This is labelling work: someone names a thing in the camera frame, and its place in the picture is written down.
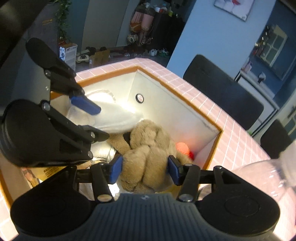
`framed picture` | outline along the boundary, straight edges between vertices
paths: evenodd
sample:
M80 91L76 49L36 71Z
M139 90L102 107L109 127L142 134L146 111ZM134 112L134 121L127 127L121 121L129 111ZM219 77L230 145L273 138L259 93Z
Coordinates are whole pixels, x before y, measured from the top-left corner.
M255 0L215 0L214 5L246 21Z

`brown plush toy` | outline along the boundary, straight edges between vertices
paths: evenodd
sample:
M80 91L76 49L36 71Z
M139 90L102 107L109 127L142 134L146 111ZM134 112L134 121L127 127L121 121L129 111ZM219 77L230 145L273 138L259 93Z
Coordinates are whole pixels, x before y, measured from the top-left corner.
M169 155L181 164L191 163L188 156L177 151L170 135L150 120L139 122L130 139L126 134L111 134L108 142L123 155L119 181L129 192L161 192L173 185L167 173Z

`orange ball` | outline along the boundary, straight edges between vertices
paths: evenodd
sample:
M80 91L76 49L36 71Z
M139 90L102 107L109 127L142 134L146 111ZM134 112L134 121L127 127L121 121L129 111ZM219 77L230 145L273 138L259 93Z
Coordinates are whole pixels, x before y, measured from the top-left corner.
M185 154L185 155L189 155L190 150L189 150L188 146L187 146L185 143L183 143L183 142L178 142L178 143L176 144L176 148L177 148L177 150L178 150L179 152L181 152L181 153L183 153L183 154Z

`black chair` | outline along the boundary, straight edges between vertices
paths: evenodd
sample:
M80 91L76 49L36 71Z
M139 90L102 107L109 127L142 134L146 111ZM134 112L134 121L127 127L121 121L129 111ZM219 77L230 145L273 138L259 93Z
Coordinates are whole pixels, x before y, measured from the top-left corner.
M196 55L183 79L220 106L245 130L251 128L264 106L206 57Z
M260 142L270 158L277 159L279 154L292 143L292 140L279 120L275 120L262 135Z

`hanging plant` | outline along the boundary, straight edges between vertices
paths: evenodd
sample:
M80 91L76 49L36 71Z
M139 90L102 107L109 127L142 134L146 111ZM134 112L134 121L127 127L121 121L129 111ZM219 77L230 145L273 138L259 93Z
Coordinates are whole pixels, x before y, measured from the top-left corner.
M59 9L56 12L56 20L59 31L59 44L69 42L70 38L67 35L66 29L69 28L69 24L66 23L67 15L69 14L69 7L72 4L71 0L55 0L55 3L59 3Z

